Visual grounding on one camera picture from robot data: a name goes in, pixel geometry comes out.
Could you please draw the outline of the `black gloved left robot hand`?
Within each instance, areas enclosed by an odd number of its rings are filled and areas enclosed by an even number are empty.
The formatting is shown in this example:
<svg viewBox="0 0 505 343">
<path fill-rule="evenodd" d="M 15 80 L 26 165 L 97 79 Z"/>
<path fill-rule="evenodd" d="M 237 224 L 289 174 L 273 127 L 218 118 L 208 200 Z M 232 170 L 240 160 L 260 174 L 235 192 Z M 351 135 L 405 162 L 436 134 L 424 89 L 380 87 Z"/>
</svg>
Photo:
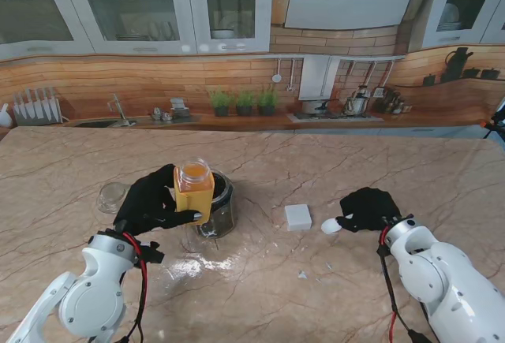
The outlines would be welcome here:
<svg viewBox="0 0 505 343">
<path fill-rule="evenodd" d="M 138 236 L 153 229 L 172 229 L 198 222 L 199 211 L 176 211 L 177 205 L 170 190 L 174 188 L 173 164 L 138 179 L 130 188 L 114 219 L 119 233 Z"/>
</svg>

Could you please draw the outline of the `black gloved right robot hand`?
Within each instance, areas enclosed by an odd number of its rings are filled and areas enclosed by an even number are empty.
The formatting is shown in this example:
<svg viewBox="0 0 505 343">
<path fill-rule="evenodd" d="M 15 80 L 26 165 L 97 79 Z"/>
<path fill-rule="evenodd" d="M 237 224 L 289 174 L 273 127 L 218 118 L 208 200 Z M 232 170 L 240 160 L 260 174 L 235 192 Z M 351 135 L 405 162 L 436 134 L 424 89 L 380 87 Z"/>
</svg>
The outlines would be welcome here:
<svg viewBox="0 0 505 343">
<path fill-rule="evenodd" d="M 361 230 L 382 231 L 384 219 L 401 216 L 400 210 L 389 192 L 378 188 L 365 187 L 350 193 L 340 200 L 343 216 L 337 223 L 350 232 Z"/>
</svg>

